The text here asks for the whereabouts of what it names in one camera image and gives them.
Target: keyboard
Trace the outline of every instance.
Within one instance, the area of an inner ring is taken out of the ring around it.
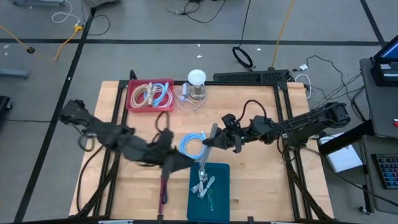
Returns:
[[[381,183],[385,189],[398,189],[398,153],[372,154]]]
[[[255,72],[216,73],[213,75],[214,81],[251,83],[286,82],[289,77],[290,75],[287,69]]]

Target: wooden table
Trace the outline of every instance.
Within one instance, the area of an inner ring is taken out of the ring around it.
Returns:
[[[301,83],[288,83],[288,87],[293,115],[306,113],[308,104],[303,85]],[[111,121],[117,88],[117,81],[102,83],[95,109],[95,116],[99,119]],[[223,128],[221,117],[227,113],[239,117],[243,110],[243,104],[251,99],[262,103],[268,117],[278,121],[272,87],[207,86],[207,94],[208,97],[199,110],[183,111],[175,105],[174,111],[170,114],[170,129],[175,134],[173,144],[179,146],[180,139],[187,133],[205,131],[208,134],[213,123],[218,123]],[[118,122],[121,119],[125,96],[126,91],[122,96]],[[281,101],[286,118],[284,101],[283,99]],[[260,107],[256,104],[248,104],[242,126],[247,126],[249,118],[253,118],[257,114],[262,114]],[[138,136],[150,141],[156,133],[154,122],[157,115],[157,113],[129,113],[127,125],[135,127]],[[192,141],[187,146],[188,152],[198,152],[195,149],[200,150],[200,144],[200,142]],[[307,146],[318,150],[315,141],[309,141]],[[87,161],[92,153],[85,153],[82,164]],[[302,150],[301,155],[308,191],[324,209],[325,213],[333,217],[319,156],[306,150]],[[103,156],[104,151],[100,152],[89,163],[83,174],[81,206],[88,201],[98,186]],[[276,141],[271,145],[265,145],[259,141],[252,142],[243,146],[240,154],[233,153],[232,149],[228,151],[213,149],[208,161],[228,163],[231,167],[231,221],[245,221],[248,216],[253,216],[255,221],[278,220],[287,222],[294,220],[287,173],[281,155],[276,149]],[[155,220],[159,202],[159,184],[159,168],[141,167],[122,156],[111,218]],[[164,211],[165,220],[187,219],[188,185],[189,169],[180,170],[170,176],[168,183],[169,202],[165,205]],[[298,189],[297,192],[301,208],[300,216],[305,217],[302,197]],[[107,191],[103,194],[101,211],[104,211],[107,194]],[[75,200],[76,193],[70,214],[76,213]]]

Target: red basket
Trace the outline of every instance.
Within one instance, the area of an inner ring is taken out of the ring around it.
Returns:
[[[128,86],[128,91],[127,91],[127,103],[126,103],[126,108],[134,113],[140,113],[140,112],[160,112],[160,111],[172,111],[173,110],[173,103],[174,101],[172,100],[172,104],[170,105],[170,107],[165,107],[165,108],[161,108],[161,107],[152,107],[151,105],[142,107],[142,108],[133,108],[130,104],[131,101],[131,95],[133,93],[133,91],[141,86],[142,84],[155,84],[155,83],[160,83],[165,85],[166,83],[169,83],[169,90],[172,92],[172,94],[174,94],[173,92],[173,86],[174,86],[174,81],[171,78],[158,78],[158,79],[146,79],[146,80],[130,80],[129,81],[129,86]],[[158,98],[161,95],[161,93],[156,93],[155,94],[155,99]],[[159,103],[159,106],[162,106],[164,104],[167,103],[167,101],[169,100],[169,96],[168,94],[166,94],[163,98],[163,100]],[[141,94],[138,99],[137,99],[137,103],[141,103],[142,101],[144,101],[144,94]]]

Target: blue tray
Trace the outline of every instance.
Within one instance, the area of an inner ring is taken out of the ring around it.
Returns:
[[[194,222],[229,222],[229,165],[219,163],[206,163],[206,173],[215,177],[211,185],[213,198],[213,211],[210,210],[210,204],[207,194],[200,199],[197,193],[192,193],[191,188],[199,183],[199,163],[191,167],[189,179],[189,196],[187,219]]]

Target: concrete floor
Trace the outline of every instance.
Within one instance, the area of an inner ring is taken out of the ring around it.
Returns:
[[[81,17],[80,0],[70,2],[73,13]],[[398,33],[395,16],[398,2],[366,2],[382,38],[391,40]],[[66,99],[82,99],[93,111],[100,83],[127,79],[130,69],[134,69],[139,78],[171,77],[176,80],[186,79],[187,73],[195,68],[204,70],[209,78],[214,73],[245,71],[231,53],[234,45],[230,40],[240,39],[248,1],[227,0],[218,17],[208,24],[165,11],[168,5],[181,9],[185,3],[185,0],[121,0],[118,5],[99,8],[96,15],[107,15],[111,28],[105,35],[88,36],[73,79],[66,82],[68,73],[70,77],[73,71],[72,59],[81,34],[75,37],[74,43],[63,48],[57,62],[51,62],[27,54],[5,32],[0,32],[0,67],[31,72],[28,80],[0,78],[0,95],[10,96],[14,103],[8,118],[50,120],[67,82],[71,84]],[[272,40],[277,39],[289,3],[289,0],[252,0],[244,39],[258,42],[243,45],[243,49],[254,60],[256,70],[266,70],[271,64],[275,48]],[[192,16],[208,19],[220,5],[221,1],[205,0]],[[16,7],[11,1],[0,1],[0,24],[27,39],[37,53],[51,58],[59,46],[57,39],[67,39],[76,23],[74,18],[69,18],[62,24],[54,24],[51,15],[58,11],[68,12],[69,6]],[[87,18],[89,10],[84,8],[84,11]],[[102,32],[106,26],[104,18],[99,17],[93,21],[90,33]],[[334,61],[344,73],[344,81],[359,73],[361,58],[368,58],[380,49],[360,0],[297,0],[282,40],[291,42],[283,42],[280,46],[276,69],[297,68],[307,57],[316,54]],[[340,75],[327,62],[313,58],[309,64],[305,74],[313,86],[329,93],[341,85]],[[354,90],[362,84],[359,78],[349,89]],[[321,92],[315,90],[309,103],[314,105],[321,99]],[[338,101],[349,105],[346,96]],[[369,110],[363,93],[357,102],[367,116]],[[352,122],[345,128],[328,130],[330,134],[346,131],[360,123],[351,107],[347,109]],[[14,221],[48,128],[49,124],[38,123],[4,122],[2,125],[0,223]],[[71,127],[59,123],[56,126],[24,221],[67,217],[83,157],[83,152],[76,146],[77,137]],[[336,218],[357,223],[397,223],[395,215],[376,212],[365,216],[359,213],[357,208],[364,205],[362,192],[328,172],[325,175]]]

